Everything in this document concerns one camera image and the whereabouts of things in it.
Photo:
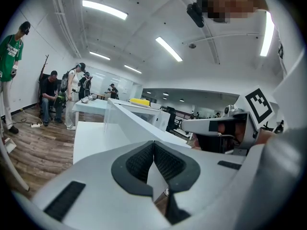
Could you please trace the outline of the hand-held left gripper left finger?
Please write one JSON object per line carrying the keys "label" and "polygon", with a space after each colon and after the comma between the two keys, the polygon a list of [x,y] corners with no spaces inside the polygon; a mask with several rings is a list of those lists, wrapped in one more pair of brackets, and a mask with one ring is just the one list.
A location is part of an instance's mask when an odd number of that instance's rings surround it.
{"label": "hand-held left gripper left finger", "polygon": [[32,202],[45,210],[72,181],[85,185],[62,220],[77,230],[165,230],[171,225],[150,196],[132,195],[114,180],[111,166],[117,157],[144,145],[138,142],[90,155],[46,183]]}

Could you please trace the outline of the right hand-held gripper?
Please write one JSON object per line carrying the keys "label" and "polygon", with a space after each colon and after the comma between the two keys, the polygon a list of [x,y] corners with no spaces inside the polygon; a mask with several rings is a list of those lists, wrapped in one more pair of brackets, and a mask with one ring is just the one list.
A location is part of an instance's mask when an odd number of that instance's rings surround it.
{"label": "right hand-held gripper", "polygon": [[[249,150],[266,144],[275,134],[261,127],[274,115],[272,105],[263,91],[256,87],[240,95],[234,105],[228,105],[224,115],[213,119],[190,119],[181,122],[181,128],[194,133],[194,147],[209,152],[248,155]],[[218,132],[219,122],[241,122],[246,125],[242,142],[231,135]]]}

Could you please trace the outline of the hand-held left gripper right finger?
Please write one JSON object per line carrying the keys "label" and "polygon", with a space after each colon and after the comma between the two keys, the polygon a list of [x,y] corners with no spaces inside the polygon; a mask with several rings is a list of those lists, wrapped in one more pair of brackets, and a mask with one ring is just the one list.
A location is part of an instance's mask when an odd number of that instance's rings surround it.
{"label": "hand-held left gripper right finger", "polygon": [[169,189],[165,215],[155,226],[234,226],[247,186],[235,186],[244,157],[179,147],[154,141],[153,159]]}

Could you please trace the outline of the person's right hand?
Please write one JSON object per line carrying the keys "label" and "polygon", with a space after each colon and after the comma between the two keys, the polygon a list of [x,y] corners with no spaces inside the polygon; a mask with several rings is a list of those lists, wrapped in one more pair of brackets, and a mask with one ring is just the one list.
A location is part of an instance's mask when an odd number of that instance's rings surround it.
{"label": "person's right hand", "polygon": [[241,122],[219,122],[218,132],[222,135],[231,135],[235,137],[238,142],[242,142],[245,134],[246,125]]}

